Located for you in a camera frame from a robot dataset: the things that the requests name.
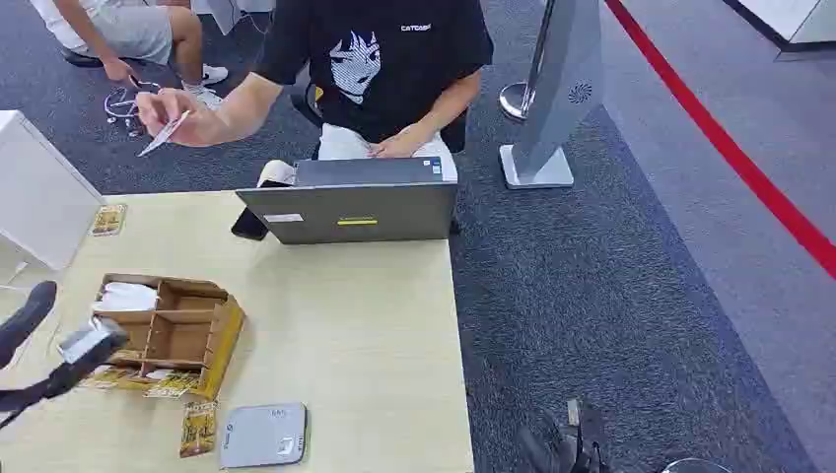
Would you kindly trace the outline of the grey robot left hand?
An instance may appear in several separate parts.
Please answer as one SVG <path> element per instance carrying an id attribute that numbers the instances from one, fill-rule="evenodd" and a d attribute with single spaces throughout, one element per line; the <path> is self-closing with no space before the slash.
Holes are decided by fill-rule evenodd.
<path id="1" fill-rule="evenodd" d="M 1 367 L 6 368 L 17 349 L 35 332 L 53 309 L 57 295 L 54 281 L 43 281 L 29 292 L 25 303 L 1 324 Z M 129 336 L 116 322 L 94 316 L 87 326 L 73 332 L 58 346 L 62 363 L 49 375 L 30 386 L 1 391 L 1 411 L 8 416 L 6 427 L 23 412 L 44 399 L 61 396 L 101 365 L 128 342 Z"/>

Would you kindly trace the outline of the person's left hand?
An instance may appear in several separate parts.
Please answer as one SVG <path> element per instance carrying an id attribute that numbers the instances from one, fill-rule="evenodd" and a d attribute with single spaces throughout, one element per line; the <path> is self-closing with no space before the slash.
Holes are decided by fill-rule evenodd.
<path id="1" fill-rule="evenodd" d="M 373 158 L 409 158 L 421 148 L 423 142 L 412 133 L 402 131 L 380 143 L 371 143 L 369 153 Z"/>

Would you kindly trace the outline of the person's right hand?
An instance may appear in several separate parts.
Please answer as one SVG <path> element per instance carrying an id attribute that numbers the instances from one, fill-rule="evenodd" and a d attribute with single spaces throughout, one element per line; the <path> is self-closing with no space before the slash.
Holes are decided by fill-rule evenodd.
<path id="1" fill-rule="evenodd" d="M 142 92 L 136 96 L 136 104 L 141 123 L 154 138 L 163 135 L 167 142 L 187 147 L 218 144 L 218 116 L 187 91 L 165 88 L 156 94 Z"/>

